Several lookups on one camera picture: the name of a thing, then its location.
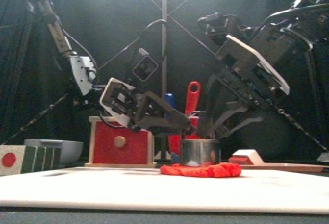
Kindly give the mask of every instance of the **cable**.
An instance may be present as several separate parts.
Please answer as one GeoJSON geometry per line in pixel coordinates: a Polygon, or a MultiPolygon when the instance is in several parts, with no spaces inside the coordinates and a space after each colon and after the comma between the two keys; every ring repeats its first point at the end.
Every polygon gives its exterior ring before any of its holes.
{"type": "Polygon", "coordinates": [[[110,124],[110,123],[105,120],[105,118],[104,118],[104,116],[102,116],[102,114],[101,114],[101,111],[97,111],[97,113],[98,113],[98,118],[100,118],[101,122],[102,122],[108,127],[114,128],[114,129],[125,128],[124,126],[120,126],[120,125],[116,126],[116,125],[110,124]]]}
{"type": "MultiPolygon", "coordinates": [[[[132,61],[134,60],[136,58],[136,54],[137,54],[137,51],[138,51],[138,45],[140,45],[140,42],[142,41],[142,39],[145,38],[145,35],[146,35],[146,32],[148,32],[148,28],[152,27],[153,25],[156,24],[161,24],[167,27],[167,21],[163,20],[163,19],[157,19],[157,20],[153,20],[148,25],[146,27],[144,28],[144,30],[141,31],[141,35],[137,37],[137,39],[133,41],[136,43],[136,46],[134,46],[134,50],[133,50],[133,53],[132,53],[132,56],[130,56],[130,59],[129,59],[129,62],[125,64],[125,73],[124,73],[124,77],[122,79],[128,82],[126,80],[126,77],[128,77],[128,73],[129,73],[129,69],[132,67],[132,61]]],[[[164,58],[165,58],[165,55],[167,55],[167,44],[165,44],[165,48],[163,50],[163,54],[160,56],[160,60],[157,61],[157,63],[160,63],[164,58]]]]}
{"type": "Polygon", "coordinates": [[[295,16],[300,15],[302,12],[322,12],[324,10],[329,10],[329,3],[318,4],[318,5],[310,5],[310,6],[306,6],[306,7],[302,7],[302,8],[294,8],[294,9],[288,9],[288,10],[272,13],[263,20],[263,22],[259,24],[259,26],[256,27],[255,31],[252,32],[248,40],[251,40],[253,38],[253,36],[260,31],[262,26],[264,26],[274,18],[283,17],[286,19],[287,17],[295,17],[295,16]]]}
{"type": "Polygon", "coordinates": [[[90,58],[92,63],[93,63],[93,66],[94,66],[94,69],[96,69],[96,71],[97,71],[97,63],[96,63],[96,61],[94,61],[92,55],[89,54],[89,52],[86,51],[86,49],[82,47],[82,45],[76,41],[76,39],[68,34],[68,32],[66,32],[62,28],[61,28],[61,30],[62,30],[64,35],[69,38],[69,40],[72,40],[72,41],[77,44],[77,46],[81,48],[81,50],[84,51],[84,53],[85,53],[85,54],[88,55],[88,57],[90,58]]]}

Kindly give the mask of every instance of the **metal pole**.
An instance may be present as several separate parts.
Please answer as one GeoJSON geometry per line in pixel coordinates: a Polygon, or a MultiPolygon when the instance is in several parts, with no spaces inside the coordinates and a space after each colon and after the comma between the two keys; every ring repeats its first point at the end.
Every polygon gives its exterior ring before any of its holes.
{"type": "MultiPolygon", "coordinates": [[[[168,0],[161,0],[161,19],[167,21],[168,11],[167,11],[168,0]]],[[[167,47],[167,30],[165,26],[161,25],[161,54],[167,47]]],[[[161,97],[167,93],[167,57],[164,57],[161,62],[161,74],[160,74],[160,94],[161,97]]]]}

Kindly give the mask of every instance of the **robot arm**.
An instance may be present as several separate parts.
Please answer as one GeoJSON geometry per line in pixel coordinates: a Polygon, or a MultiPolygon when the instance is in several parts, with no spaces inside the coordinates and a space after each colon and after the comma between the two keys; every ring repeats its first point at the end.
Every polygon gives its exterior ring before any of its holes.
{"type": "MultiPolygon", "coordinates": [[[[262,117],[241,120],[240,115],[237,119],[236,113],[270,108],[279,111],[288,85],[275,67],[292,51],[310,51],[312,44],[327,38],[327,2],[296,0],[288,10],[274,13],[255,28],[247,27],[235,15],[217,12],[199,19],[207,38],[220,46],[215,57],[223,63],[208,80],[207,107],[196,130],[199,137],[212,134],[225,137],[262,120],[262,117]]],[[[300,129],[295,120],[291,123],[300,129]]]]}
{"type": "Polygon", "coordinates": [[[60,54],[60,57],[68,59],[70,64],[72,74],[76,85],[78,87],[80,96],[85,96],[92,91],[93,81],[96,78],[94,62],[92,62],[88,56],[81,57],[72,50],[58,18],[52,9],[50,0],[33,1],[48,24],[57,53],[60,54]]]}
{"type": "Polygon", "coordinates": [[[104,109],[117,123],[132,131],[146,129],[155,135],[161,133],[189,134],[193,131],[193,127],[188,118],[177,110],[172,109],[167,102],[153,93],[149,91],[144,94],[138,93],[132,86],[114,78],[110,78],[105,88],[93,85],[96,79],[94,62],[88,56],[78,56],[72,50],[50,1],[33,1],[48,24],[60,57],[68,59],[70,64],[77,87],[76,101],[78,100],[78,105],[104,109]]]}

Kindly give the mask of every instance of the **blue object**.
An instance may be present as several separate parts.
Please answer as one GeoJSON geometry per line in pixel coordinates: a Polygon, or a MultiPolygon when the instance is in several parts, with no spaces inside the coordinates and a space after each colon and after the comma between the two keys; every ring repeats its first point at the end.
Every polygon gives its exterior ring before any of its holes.
{"type": "Polygon", "coordinates": [[[175,104],[173,94],[172,93],[165,93],[163,99],[171,105],[171,107],[175,109],[176,108],[176,104],[175,104]]]}

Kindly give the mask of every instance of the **red spatula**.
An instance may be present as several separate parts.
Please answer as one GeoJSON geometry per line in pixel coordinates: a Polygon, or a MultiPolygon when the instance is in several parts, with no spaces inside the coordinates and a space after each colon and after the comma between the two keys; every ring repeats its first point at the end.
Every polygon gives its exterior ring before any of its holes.
{"type": "Polygon", "coordinates": [[[191,114],[196,110],[199,96],[200,96],[200,84],[192,81],[187,86],[184,114],[191,114]]]}

